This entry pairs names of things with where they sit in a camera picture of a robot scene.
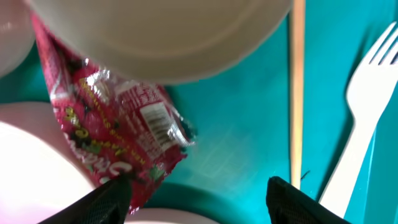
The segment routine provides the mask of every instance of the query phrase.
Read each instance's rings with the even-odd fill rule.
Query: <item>fork tine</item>
[[[385,59],[383,60],[383,63],[385,62],[391,64],[397,53],[398,53],[398,42],[396,42],[394,46],[391,48],[391,50],[388,52]]]
[[[370,63],[373,56],[376,54],[377,50],[379,50],[380,46],[382,45],[384,40],[387,38],[387,36],[390,34],[391,30],[394,28],[395,25],[396,25],[396,22],[393,22],[392,24],[390,24],[390,26],[386,29],[386,31],[384,31],[384,33],[381,34],[381,36],[378,38],[378,40],[373,44],[373,46],[371,47],[371,49],[368,51],[368,53],[365,55],[365,58],[363,59],[363,60],[365,60],[366,63]]]
[[[374,59],[372,60],[372,62],[375,63],[380,63],[382,58],[384,57],[384,55],[387,53],[388,49],[391,47],[391,45],[394,43],[394,41],[396,40],[398,36],[398,29],[396,29],[392,35],[388,38],[388,40],[386,41],[385,44],[383,44],[383,46],[380,48],[379,52],[377,53],[377,55],[374,57]]]

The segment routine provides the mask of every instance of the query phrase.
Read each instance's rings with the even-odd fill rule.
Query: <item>wooden skewer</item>
[[[300,189],[303,146],[305,0],[290,12],[290,179]]]

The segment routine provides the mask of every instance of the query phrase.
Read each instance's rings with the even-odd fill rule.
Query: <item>white plate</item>
[[[0,223],[38,223],[94,187],[47,103],[0,106]]]
[[[126,219],[126,224],[217,224],[203,216],[166,208],[145,208]]]
[[[23,0],[0,0],[0,77],[26,58],[35,40]]]
[[[291,0],[31,0],[73,50],[126,78],[208,77],[254,50]]]

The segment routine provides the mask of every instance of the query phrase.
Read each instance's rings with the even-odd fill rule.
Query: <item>fork head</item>
[[[392,64],[398,53],[395,25],[393,22],[374,43],[348,85],[347,102],[356,121],[365,119],[376,125],[394,92],[398,78],[398,65]]]

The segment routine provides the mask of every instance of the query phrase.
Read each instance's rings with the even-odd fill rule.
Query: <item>white plastic object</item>
[[[38,223],[94,187],[47,103],[0,105],[0,223]]]
[[[0,78],[22,63],[34,40],[29,9],[23,0],[0,0]]]
[[[292,0],[30,0],[72,50],[119,75],[178,83],[214,75],[253,51]]]
[[[145,208],[127,217],[125,224],[218,224],[203,216],[166,208]]]
[[[354,117],[354,127],[319,201],[341,218],[347,210],[377,122],[397,84],[398,64],[391,63],[398,53],[398,43],[392,46],[398,29],[388,38],[395,24],[393,22],[374,43],[348,85],[346,99]]]

